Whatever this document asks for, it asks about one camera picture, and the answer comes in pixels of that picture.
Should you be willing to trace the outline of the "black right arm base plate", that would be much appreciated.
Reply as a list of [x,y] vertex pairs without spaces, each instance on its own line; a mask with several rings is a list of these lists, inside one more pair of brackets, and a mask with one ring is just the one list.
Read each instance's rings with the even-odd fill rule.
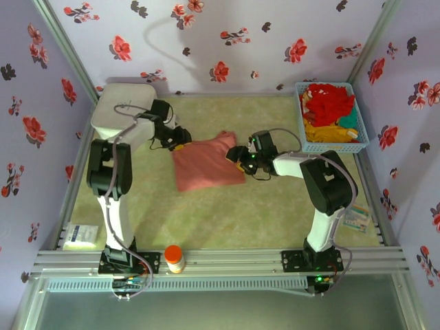
[[280,254],[284,272],[341,272],[344,269],[341,253],[333,247],[324,252],[285,250]]

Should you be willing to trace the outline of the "white paper packet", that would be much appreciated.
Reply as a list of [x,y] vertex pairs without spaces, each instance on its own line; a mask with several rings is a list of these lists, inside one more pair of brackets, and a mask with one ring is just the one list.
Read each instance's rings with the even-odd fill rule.
[[98,236],[97,225],[69,224],[64,239],[64,250],[94,249]]

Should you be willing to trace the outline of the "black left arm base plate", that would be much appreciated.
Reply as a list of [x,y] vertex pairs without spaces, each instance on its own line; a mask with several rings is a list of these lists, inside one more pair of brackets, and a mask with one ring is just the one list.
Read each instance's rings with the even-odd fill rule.
[[[152,273],[157,274],[160,268],[159,252],[138,252],[142,259],[151,266]],[[105,249],[98,265],[99,275],[141,275],[149,272],[148,267],[139,258],[124,250]]]

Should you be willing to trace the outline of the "blue plastic basket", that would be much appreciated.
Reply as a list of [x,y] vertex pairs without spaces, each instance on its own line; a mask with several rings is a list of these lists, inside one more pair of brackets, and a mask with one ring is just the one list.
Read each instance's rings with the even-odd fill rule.
[[362,149],[368,146],[369,137],[366,132],[360,109],[357,100],[354,100],[353,109],[356,113],[356,123],[354,129],[357,131],[357,137],[354,142],[347,143],[333,143],[333,142],[310,142],[305,133],[305,126],[303,123],[303,111],[300,108],[300,98],[306,88],[312,82],[296,82],[294,90],[294,104],[297,111],[297,122],[299,130],[299,138],[302,144],[302,151],[305,153],[324,153],[325,151],[336,151],[338,153],[359,153]]

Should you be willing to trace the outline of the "red t-shirt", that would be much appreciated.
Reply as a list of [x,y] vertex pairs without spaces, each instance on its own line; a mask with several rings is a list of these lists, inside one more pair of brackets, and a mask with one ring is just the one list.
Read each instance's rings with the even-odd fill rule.
[[355,96],[344,87],[331,84],[310,84],[300,97],[302,116],[314,127],[336,124],[351,114]]

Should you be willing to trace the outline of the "green marbled table mat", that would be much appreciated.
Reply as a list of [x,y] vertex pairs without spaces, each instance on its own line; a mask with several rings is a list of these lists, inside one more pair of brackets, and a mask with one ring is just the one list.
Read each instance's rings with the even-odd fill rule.
[[[294,99],[284,97],[169,99],[193,140],[232,131],[239,144],[268,129],[280,151],[298,147]],[[170,152],[154,143],[132,155],[129,221],[139,249],[299,248],[314,207],[303,180],[259,173],[244,184],[179,192]]]

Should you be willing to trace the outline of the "orange-capped white bottle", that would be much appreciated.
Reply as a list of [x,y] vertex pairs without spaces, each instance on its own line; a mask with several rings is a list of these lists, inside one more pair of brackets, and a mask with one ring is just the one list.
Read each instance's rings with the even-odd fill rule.
[[185,260],[182,249],[178,245],[170,245],[164,250],[164,258],[169,270],[178,274],[185,268]]

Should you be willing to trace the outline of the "yellow t-shirt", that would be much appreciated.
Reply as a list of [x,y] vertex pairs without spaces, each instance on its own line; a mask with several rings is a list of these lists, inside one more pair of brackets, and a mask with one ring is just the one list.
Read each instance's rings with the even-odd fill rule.
[[358,138],[355,129],[346,129],[338,125],[313,126],[303,119],[306,140],[313,143],[350,143]]

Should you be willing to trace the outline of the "green t-shirt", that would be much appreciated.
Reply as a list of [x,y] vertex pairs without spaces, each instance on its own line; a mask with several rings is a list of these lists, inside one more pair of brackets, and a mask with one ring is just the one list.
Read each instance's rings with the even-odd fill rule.
[[356,124],[357,124],[357,113],[353,109],[352,112],[347,115],[343,116],[338,119],[337,125],[339,127],[342,127],[346,134],[352,139],[358,138],[358,131],[356,130]]

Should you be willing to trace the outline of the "aluminium frame post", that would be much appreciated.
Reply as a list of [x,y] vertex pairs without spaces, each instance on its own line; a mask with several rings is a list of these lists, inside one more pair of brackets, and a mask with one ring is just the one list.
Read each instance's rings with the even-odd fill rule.
[[353,84],[356,81],[357,77],[360,75],[361,68],[367,62],[369,56],[374,52],[383,33],[385,33],[388,25],[393,20],[397,9],[403,1],[404,0],[385,0],[381,13],[362,48],[362,52],[347,78],[348,83]]
[[98,103],[98,93],[95,91],[92,81],[87,73],[80,57],[74,49],[65,29],[59,21],[49,0],[31,0],[39,14],[43,18],[46,26],[52,33],[56,43],[60,47],[63,55],[67,59],[75,75],[79,79],[82,87],[94,104]]

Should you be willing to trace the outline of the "colourful printed packet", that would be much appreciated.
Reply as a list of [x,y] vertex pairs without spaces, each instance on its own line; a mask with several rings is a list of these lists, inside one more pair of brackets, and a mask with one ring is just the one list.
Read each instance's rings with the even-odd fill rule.
[[342,217],[342,224],[361,233],[366,233],[371,214],[367,207],[354,204]]

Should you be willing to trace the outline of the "aluminium cross rail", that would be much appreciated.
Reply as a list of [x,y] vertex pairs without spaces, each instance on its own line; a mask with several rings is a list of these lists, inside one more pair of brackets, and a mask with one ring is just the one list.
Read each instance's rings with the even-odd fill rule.
[[[284,273],[281,249],[200,249],[184,251],[185,268],[180,277],[251,277],[305,276],[306,273]],[[408,262],[397,246],[351,247],[340,251],[344,269],[341,274],[406,274]],[[99,275],[99,251],[42,251],[29,271],[31,278],[41,276],[122,277]]]

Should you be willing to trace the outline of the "white storage box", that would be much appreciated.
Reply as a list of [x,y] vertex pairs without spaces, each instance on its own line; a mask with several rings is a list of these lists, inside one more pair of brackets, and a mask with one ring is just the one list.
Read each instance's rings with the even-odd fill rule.
[[91,117],[91,125],[100,138],[107,140],[131,126],[133,117],[151,109],[157,93],[150,85],[108,84]]

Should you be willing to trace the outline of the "pink t-shirt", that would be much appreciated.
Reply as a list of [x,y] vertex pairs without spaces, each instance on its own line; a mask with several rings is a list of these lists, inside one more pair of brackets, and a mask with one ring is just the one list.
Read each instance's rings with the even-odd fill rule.
[[222,131],[211,140],[193,141],[172,151],[177,190],[244,184],[243,172],[226,158],[236,145],[236,134]]

